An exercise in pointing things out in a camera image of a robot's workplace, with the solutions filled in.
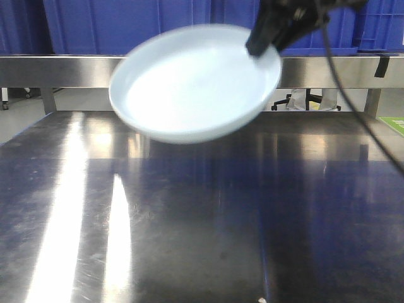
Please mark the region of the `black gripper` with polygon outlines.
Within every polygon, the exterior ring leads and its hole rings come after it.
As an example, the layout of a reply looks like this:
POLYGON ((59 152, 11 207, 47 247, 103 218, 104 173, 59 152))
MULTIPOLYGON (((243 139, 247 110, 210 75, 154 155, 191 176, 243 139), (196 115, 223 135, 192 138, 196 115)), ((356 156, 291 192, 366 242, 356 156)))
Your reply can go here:
POLYGON ((262 1, 246 41, 250 56, 261 57, 273 44, 278 52, 306 36, 338 8, 360 10, 367 1, 262 1))

